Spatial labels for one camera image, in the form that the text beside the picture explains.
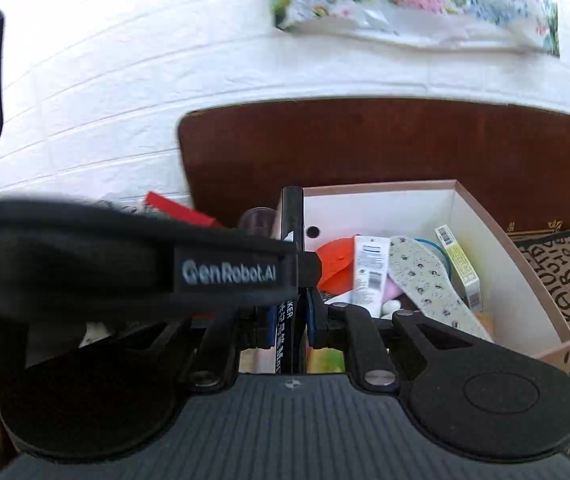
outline orange object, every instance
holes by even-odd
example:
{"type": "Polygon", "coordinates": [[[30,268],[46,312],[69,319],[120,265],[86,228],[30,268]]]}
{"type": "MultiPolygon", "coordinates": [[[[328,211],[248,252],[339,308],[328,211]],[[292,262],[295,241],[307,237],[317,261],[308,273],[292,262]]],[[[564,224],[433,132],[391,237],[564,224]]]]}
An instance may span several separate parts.
{"type": "Polygon", "coordinates": [[[338,238],[316,250],[323,264],[318,288],[330,294],[352,289],[354,273],[354,238],[338,238]]]}

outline cardboard box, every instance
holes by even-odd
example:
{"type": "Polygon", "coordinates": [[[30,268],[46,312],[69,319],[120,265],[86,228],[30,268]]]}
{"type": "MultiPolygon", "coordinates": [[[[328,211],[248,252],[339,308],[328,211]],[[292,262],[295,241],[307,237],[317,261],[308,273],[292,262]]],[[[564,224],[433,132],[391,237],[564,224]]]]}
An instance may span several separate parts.
{"type": "Polygon", "coordinates": [[[438,243],[447,224],[476,269],[496,343],[549,360],[570,346],[570,328],[508,235],[455,180],[304,189],[305,249],[356,234],[408,235],[438,243]],[[315,226],[318,237],[307,230],[315,226]]]}
{"type": "Polygon", "coordinates": [[[447,224],[434,229],[452,266],[451,284],[474,313],[482,312],[481,280],[447,224]]]}

